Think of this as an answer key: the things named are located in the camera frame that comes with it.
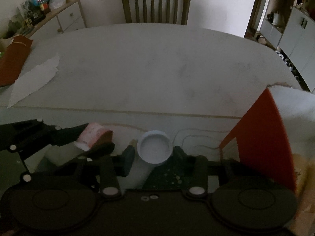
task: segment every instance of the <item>cabinet drawer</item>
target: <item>cabinet drawer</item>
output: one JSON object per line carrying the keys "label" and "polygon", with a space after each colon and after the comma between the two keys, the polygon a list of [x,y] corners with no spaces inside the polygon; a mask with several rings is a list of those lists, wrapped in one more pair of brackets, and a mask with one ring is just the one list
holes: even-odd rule
{"label": "cabinet drawer", "polygon": [[77,2],[72,4],[70,7],[60,12],[57,17],[62,30],[66,30],[72,23],[81,17],[79,4]]}
{"label": "cabinet drawer", "polygon": [[72,23],[65,31],[64,33],[79,30],[85,28],[84,22],[82,17],[78,18],[74,23]]}

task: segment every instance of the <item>wooden chair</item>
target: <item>wooden chair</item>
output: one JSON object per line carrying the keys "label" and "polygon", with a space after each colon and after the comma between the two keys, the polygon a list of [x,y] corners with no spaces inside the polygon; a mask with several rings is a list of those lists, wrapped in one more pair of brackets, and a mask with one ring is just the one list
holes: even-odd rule
{"label": "wooden chair", "polygon": [[[189,12],[189,4],[190,0],[183,0],[183,13],[182,13],[182,25],[187,25],[187,20],[188,20],[188,12]],[[177,23],[177,5],[178,0],[174,0],[174,15],[173,15],[173,24]],[[123,10],[125,13],[125,19],[126,23],[132,23],[131,19],[131,11],[130,11],[130,5],[129,5],[129,0],[122,0],[122,6]],[[140,17],[139,17],[139,4],[138,0],[135,0],[135,12],[136,12],[136,21],[137,23],[140,22]],[[146,0],[143,0],[143,22],[147,23],[147,7],[146,7]],[[154,15],[154,0],[151,0],[151,23],[155,22],[155,15]],[[162,23],[162,0],[159,0],[159,5],[158,5],[158,22]],[[166,23],[170,22],[170,0],[167,0],[167,5],[166,5]]]}

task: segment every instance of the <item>orange board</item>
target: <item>orange board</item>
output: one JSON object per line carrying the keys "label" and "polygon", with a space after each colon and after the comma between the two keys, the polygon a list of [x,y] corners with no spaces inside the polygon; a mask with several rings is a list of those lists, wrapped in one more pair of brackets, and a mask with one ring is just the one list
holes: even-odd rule
{"label": "orange board", "polygon": [[289,140],[280,113],[268,89],[220,144],[222,150],[236,138],[240,162],[296,191]]}
{"label": "orange board", "polygon": [[22,67],[31,52],[33,40],[15,36],[0,58],[0,87],[11,85],[18,79]]}

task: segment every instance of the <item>white paper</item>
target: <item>white paper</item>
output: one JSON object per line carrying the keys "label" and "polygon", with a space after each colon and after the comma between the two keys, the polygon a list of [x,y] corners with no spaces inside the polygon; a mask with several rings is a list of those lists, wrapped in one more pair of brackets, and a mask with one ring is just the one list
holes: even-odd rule
{"label": "white paper", "polygon": [[57,54],[18,78],[13,85],[9,105],[7,107],[10,108],[29,94],[45,86],[56,75],[58,64],[59,55]]}

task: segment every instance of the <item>black round pad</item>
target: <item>black round pad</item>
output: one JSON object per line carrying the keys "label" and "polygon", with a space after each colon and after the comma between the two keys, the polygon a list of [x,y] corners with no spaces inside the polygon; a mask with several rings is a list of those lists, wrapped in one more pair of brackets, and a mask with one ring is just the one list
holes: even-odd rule
{"label": "black round pad", "polygon": [[38,231],[62,231],[80,224],[93,212],[95,194],[78,182],[71,181],[68,189],[66,182],[61,185],[63,189],[56,180],[46,181],[46,189],[39,189],[30,182],[13,190],[9,198],[12,215],[25,227]]}
{"label": "black round pad", "polygon": [[273,231],[290,221],[297,209],[292,191],[258,176],[242,177],[211,196],[215,214],[242,231]]}

